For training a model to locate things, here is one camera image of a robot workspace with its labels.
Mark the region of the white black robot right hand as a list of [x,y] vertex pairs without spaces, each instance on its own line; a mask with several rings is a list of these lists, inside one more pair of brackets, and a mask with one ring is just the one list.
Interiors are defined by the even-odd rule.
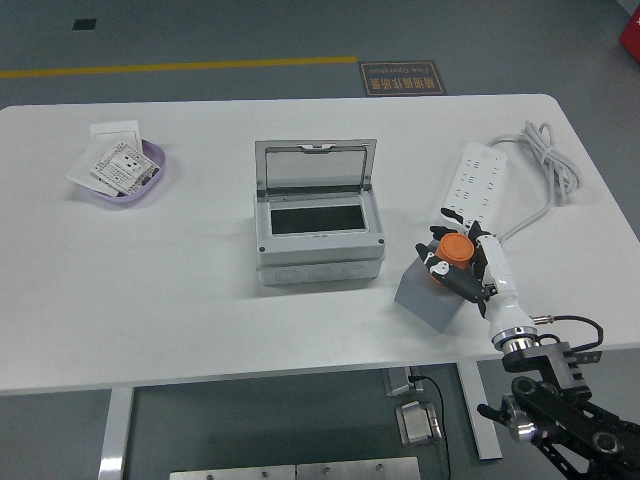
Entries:
[[441,209],[453,229],[432,226],[436,246],[416,245],[432,280],[478,306],[489,324],[495,349],[507,354],[537,344],[534,321],[522,310],[518,292],[499,240],[477,220]]

